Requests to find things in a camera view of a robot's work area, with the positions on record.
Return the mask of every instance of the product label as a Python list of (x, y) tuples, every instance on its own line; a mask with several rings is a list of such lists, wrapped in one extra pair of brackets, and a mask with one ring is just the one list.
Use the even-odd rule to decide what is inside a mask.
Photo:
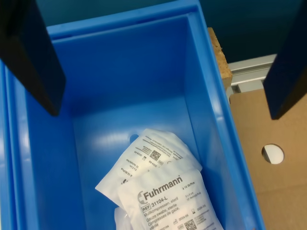
[[(134, 200), (122, 202), (127, 205), (134, 229), (222, 230), (197, 170), (177, 175), (154, 187), (144, 188), (140, 183), (133, 186), (136, 186)], [(133, 204), (139, 209), (137, 215), (129, 209)]]

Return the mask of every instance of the cardboard sheet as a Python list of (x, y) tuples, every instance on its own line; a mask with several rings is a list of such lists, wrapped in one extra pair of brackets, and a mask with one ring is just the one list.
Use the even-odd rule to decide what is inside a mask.
[[(233, 94), (230, 107), (266, 228), (307, 229), (307, 95), (277, 121), (264, 90)], [(282, 148), (280, 164), (265, 161), (267, 144)]]

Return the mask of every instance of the blue plastic bin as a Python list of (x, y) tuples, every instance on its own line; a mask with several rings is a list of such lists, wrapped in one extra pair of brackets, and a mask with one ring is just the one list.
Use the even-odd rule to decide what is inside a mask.
[(114, 230), (95, 186), (145, 128), (189, 146), (225, 230), (264, 229), (197, 0), (48, 31), (67, 77), (58, 117), (1, 69), (11, 229)]

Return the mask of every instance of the bin floor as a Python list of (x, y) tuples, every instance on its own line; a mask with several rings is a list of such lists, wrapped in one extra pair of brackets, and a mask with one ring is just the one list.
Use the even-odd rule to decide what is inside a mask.
[(183, 95), (78, 115), (73, 127), (88, 230), (115, 229), (116, 205), (94, 188), (133, 141), (131, 136), (145, 128), (173, 132), (199, 160)]

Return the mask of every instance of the fuhrmann logo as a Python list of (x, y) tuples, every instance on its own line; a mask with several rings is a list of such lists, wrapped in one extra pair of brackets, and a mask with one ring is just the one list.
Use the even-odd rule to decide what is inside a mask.
[(159, 188), (154, 188), (152, 192), (145, 192), (143, 193), (143, 191), (140, 191), (139, 194), (138, 194), (138, 201), (145, 205), (147, 204), (147, 198), (148, 197), (154, 197), (156, 196), (157, 194), (160, 194), (164, 191), (166, 191), (167, 189), (179, 184), (180, 182), (182, 182), (182, 178), (179, 176), (177, 179), (174, 179), (164, 185), (162, 185), (161, 187)]
[(145, 201), (143, 200), (143, 191), (140, 191), (140, 192), (139, 192), (139, 194), (138, 194), (138, 201), (139, 201), (139, 203), (142, 204), (142, 205), (145, 205), (145, 204), (148, 203), (147, 201), (145, 202)]

